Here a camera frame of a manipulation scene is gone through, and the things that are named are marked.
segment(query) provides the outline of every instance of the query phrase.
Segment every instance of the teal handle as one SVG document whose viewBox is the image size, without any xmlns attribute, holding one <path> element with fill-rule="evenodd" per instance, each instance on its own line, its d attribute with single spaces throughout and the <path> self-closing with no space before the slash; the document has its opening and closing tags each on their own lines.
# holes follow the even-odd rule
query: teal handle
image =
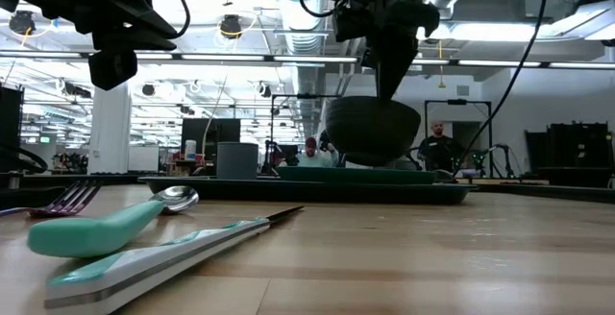
<svg viewBox="0 0 615 315">
<path fill-rule="evenodd" d="M 122 248 L 164 209 L 160 201 L 130 206 L 101 218 L 62 218 L 32 226 L 28 247 L 57 257 L 95 257 Z"/>
</svg>

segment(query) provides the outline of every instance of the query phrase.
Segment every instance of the ceiling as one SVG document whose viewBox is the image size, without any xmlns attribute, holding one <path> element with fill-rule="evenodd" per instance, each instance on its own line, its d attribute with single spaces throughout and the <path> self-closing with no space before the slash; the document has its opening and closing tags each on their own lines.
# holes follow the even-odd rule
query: ceiling
<svg viewBox="0 0 615 315">
<path fill-rule="evenodd" d="M 459 23 L 471 21 L 530 23 L 530 0 L 459 0 L 451 20 L 442 21 L 443 28 L 452 29 Z M 366 49 L 364 40 L 337 43 L 332 22 L 327 19 L 320 31 L 291 31 L 284 19 L 301 20 L 304 15 L 284 16 L 283 0 L 186 0 L 191 12 L 187 33 L 174 40 L 178 53 L 219 54 L 287 54 L 287 38 L 318 36 L 322 47 L 318 56 L 360 56 Z M 550 22 L 571 12 L 570 0 L 551 0 Z M 153 0 L 156 11 L 176 29 L 185 22 L 185 12 L 180 0 Z M 40 9 L 23 2 L 20 10 L 34 12 L 37 30 L 24 39 L 8 26 L 11 14 L 0 11 L 0 43 L 2 50 L 92 52 L 91 37 L 74 31 L 65 20 L 49 21 L 40 15 Z M 238 39 L 227 39 L 220 33 L 220 22 L 225 15 L 239 16 L 242 34 Z M 423 58 L 465 60 L 516 60 L 525 50 L 521 41 L 480 41 L 455 39 L 447 35 L 439 40 L 422 40 L 419 46 Z M 537 61 L 591 61 L 603 54 L 599 41 L 565 39 L 538 42 L 531 59 Z M 327 66 L 326 72 L 338 72 L 338 66 Z M 423 66 L 411 75 L 437 75 L 439 66 Z M 488 78 L 494 69 L 447 68 L 447 75 L 473 76 L 476 81 Z M 66 84 L 77 85 L 95 95 L 85 62 L 57 60 L 28 60 L 0 58 L 0 80 L 9 86 L 25 88 L 25 125 L 28 135 L 32 132 L 60 132 L 61 143 L 73 147 L 87 145 L 90 130 L 92 100 L 65 93 Z M 279 66 L 224 66 L 212 64 L 170 64 L 165 61 L 148 61 L 139 65 L 137 75 L 130 79 L 134 109 L 133 144 L 159 144 L 178 146 L 178 132 L 184 117 L 236 117 L 244 119 L 242 136 L 245 140 L 263 142 L 268 138 L 271 98 L 260 91 L 269 86 L 273 94 L 296 94 L 301 85 L 297 68 L 288 64 Z M 156 94 L 143 94 L 144 85 L 153 85 Z M 282 104 L 274 126 L 276 137 L 282 143 L 302 141 L 313 129 L 306 131 L 308 121 L 320 119 L 320 106 L 300 103 L 296 99 Z M 193 114 L 181 112 L 183 105 Z"/>
</svg>

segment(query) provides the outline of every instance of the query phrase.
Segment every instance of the gray container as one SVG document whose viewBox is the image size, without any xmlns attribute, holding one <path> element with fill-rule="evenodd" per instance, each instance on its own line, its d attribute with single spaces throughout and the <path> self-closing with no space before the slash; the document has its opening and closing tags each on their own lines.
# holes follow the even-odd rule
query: gray container
<svg viewBox="0 0 615 315">
<path fill-rule="evenodd" d="M 219 142 L 216 176 L 218 180 L 255 180 L 258 174 L 258 145 Z"/>
</svg>

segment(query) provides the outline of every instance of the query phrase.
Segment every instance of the white pillar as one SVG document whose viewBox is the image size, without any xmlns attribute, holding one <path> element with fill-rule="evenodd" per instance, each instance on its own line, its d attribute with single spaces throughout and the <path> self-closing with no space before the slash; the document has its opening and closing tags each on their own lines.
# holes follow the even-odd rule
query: white pillar
<svg viewBox="0 0 615 315">
<path fill-rule="evenodd" d="M 126 173 L 131 137 L 132 100 L 128 83 L 111 90 L 96 88 L 89 142 L 89 174 Z"/>
</svg>

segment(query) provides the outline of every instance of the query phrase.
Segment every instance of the person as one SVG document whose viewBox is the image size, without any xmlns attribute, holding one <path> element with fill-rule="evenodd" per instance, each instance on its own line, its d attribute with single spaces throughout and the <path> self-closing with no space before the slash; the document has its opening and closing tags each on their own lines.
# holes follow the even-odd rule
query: person
<svg viewBox="0 0 615 315">
<path fill-rule="evenodd" d="M 453 172 L 455 162 L 463 154 L 463 146 L 444 134 L 444 125 L 441 121 L 431 123 L 431 132 L 433 135 L 421 142 L 418 158 L 425 162 L 428 171 Z"/>
<path fill-rule="evenodd" d="M 318 143 L 314 137 L 309 137 L 306 140 L 306 150 L 297 156 L 301 167 L 335 167 L 339 159 L 339 153 L 333 145 L 327 145 L 327 152 L 318 151 Z M 280 166 L 287 166 L 286 161 L 283 161 Z"/>
</svg>

